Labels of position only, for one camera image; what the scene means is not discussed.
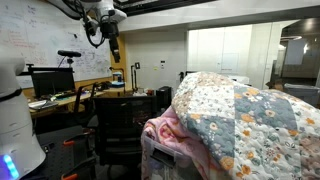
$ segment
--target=white robot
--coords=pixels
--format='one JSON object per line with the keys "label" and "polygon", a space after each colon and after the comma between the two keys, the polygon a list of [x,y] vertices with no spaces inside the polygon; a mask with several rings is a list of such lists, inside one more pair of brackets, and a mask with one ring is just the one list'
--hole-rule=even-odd
{"label": "white robot", "polygon": [[[120,60],[117,23],[127,16],[114,9],[112,0],[47,0],[68,17],[81,20],[89,42],[98,47],[109,39],[110,49],[115,61]],[[86,15],[94,11],[96,20]],[[94,44],[98,27],[102,32],[101,42]],[[36,135],[33,133],[32,121],[27,99],[16,80],[25,66],[22,58],[0,46],[0,179],[20,179],[37,168],[45,159]]]}

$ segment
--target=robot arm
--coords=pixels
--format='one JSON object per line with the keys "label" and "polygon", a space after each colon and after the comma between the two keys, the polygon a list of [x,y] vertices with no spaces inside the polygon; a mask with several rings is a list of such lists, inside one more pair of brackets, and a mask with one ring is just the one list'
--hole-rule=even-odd
{"label": "robot arm", "polygon": [[[83,22],[84,29],[90,44],[98,48],[105,39],[109,39],[110,50],[116,63],[120,61],[117,37],[119,31],[117,24],[124,20],[127,15],[113,7],[113,0],[47,0],[50,4],[60,9],[66,16]],[[92,19],[87,15],[93,11],[96,18]],[[100,27],[102,34],[101,40],[95,44],[91,36],[96,35]]]}

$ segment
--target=keyboard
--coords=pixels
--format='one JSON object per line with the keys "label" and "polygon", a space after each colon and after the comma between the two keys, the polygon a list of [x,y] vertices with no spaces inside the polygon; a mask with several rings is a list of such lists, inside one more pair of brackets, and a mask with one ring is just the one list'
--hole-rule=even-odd
{"label": "keyboard", "polygon": [[57,106],[58,104],[59,104],[58,102],[43,100],[43,101],[32,102],[32,103],[29,103],[28,105],[30,109],[39,110],[39,109],[54,107],[54,106]]}
{"label": "keyboard", "polygon": [[65,93],[65,94],[61,94],[58,96],[55,96],[56,99],[63,99],[63,98],[67,98],[67,97],[71,97],[71,96],[75,96],[76,93],[72,92],[72,93]]}

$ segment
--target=floral quilt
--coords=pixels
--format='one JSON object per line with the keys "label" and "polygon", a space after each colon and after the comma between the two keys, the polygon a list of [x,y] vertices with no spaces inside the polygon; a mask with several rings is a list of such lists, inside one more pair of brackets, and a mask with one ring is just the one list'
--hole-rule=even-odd
{"label": "floral quilt", "polygon": [[233,179],[320,179],[320,111],[300,99],[201,72],[172,108]]}

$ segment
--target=blue light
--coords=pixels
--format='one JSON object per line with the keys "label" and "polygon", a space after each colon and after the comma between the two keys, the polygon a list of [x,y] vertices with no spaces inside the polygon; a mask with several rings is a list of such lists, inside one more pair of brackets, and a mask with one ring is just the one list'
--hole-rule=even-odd
{"label": "blue light", "polygon": [[12,178],[13,179],[18,179],[19,173],[18,173],[17,168],[14,165],[11,157],[9,155],[5,155],[5,156],[3,156],[3,160],[6,163],[7,168],[9,169]]}

